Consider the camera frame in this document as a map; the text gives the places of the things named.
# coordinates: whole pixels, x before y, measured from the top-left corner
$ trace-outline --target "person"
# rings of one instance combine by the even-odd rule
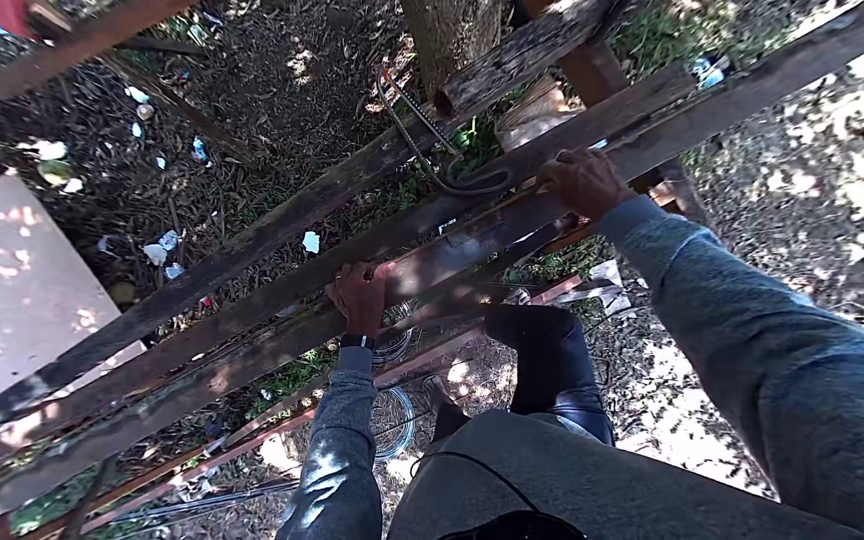
[[[388,537],[864,538],[864,330],[636,196],[603,153],[562,152],[539,179],[598,222],[644,277],[659,319],[781,503],[614,448],[580,324],[550,307],[499,305],[485,327],[519,353],[510,410],[469,420],[429,383],[436,442]],[[330,288],[351,337],[318,406],[282,538],[382,536],[362,337],[379,329],[389,273],[380,266],[369,280],[356,264]]]

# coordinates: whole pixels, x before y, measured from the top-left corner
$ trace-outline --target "leg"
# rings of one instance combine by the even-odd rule
[[[511,412],[550,412],[614,445],[602,408],[582,323],[545,305],[495,305],[486,312],[486,335],[518,352],[518,385]]]
[[[462,408],[456,405],[452,398],[449,398],[448,394],[445,393],[445,385],[438,375],[434,374],[426,378],[423,386],[429,399],[429,405],[436,414],[435,434],[432,436],[433,443],[451,436],[471,420],[465,416]]]

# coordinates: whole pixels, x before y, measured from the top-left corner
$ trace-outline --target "gray sweatshirt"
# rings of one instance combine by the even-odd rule
[[[484,461],[589,538],[863,538],[864,330],[644,196],[600,229],[645,278],[658,317],[782,504],[608,447],[551,415],[488,411],[429,452]],[[279,535],[377,540],[370,352],[342,349],[330,381]],[[518,509],[478,465],[437,456],[406,490],[389,538],[434,539]]]

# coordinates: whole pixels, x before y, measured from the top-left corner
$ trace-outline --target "hand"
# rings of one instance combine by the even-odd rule
[[[615,165],[601,150],[569,152],[542,166],[538,181],[558,192],[561,204],[597,223],[602,216],[636,194],[618,178]]]
[[[385,311],[385,281],[394,268],[394,262],[386,262],[375,268],[371,278],[366,278],[371,269],[368,264],[345,264],[342,272],[325,287],[328,297],[348,322],[347,334],[375,338]]]

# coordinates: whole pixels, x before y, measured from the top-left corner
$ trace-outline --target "tree trunk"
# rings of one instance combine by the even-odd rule
[[[498,43],[500,0],[401,0],[426,95]]]

